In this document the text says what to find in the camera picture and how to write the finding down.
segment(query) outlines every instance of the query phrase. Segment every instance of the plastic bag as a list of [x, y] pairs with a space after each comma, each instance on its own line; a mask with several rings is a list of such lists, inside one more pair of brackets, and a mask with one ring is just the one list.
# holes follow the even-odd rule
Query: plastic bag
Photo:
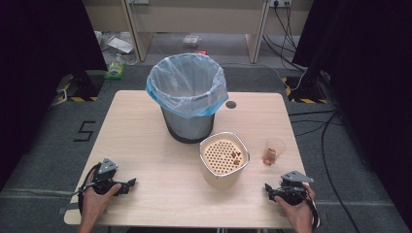
[[148, 76], [146, 90], [162, 108], [184, 118], [211, 116], [228, 99], [223, 68], [197, 53], [158, 62]]

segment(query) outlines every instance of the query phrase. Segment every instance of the gray trash can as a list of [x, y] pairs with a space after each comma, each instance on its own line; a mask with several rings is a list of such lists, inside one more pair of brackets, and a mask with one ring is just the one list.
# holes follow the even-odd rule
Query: gray trash can
[[148, 76], [146, 90], [160, 105], [172, 137], [188, 144], [210, 135], [215, 112], [228, 99], [222, 67], [197, 53], [158, 62]]

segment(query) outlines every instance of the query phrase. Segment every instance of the human hand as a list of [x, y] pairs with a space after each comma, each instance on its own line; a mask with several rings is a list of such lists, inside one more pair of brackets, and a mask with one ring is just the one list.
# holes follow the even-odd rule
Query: human hand
[[[311, 200], [315, 200], [315, 192], [309, 185], [304, 184]], [[280, 215], [286, 216], [297, 233], [312, 232], [313, 215], [308, 204], [302, 201], [296, 206], [291, 206], [282, 197], [275, 196], [275, 201], [284, 209]]]
[[[91, 183], [93, 174], [94, 170], [87, 178], [88, 183]], [[110, 199], [120, 188], [121, 184], [117, 183], [104, 195], [97, 194], [92, 187], [86, 189], [83, 201], [82, 221], [78, 232], [91, 232], [96, 221], [103, 214], [107, 213], [106, 207], [109, 204]]]

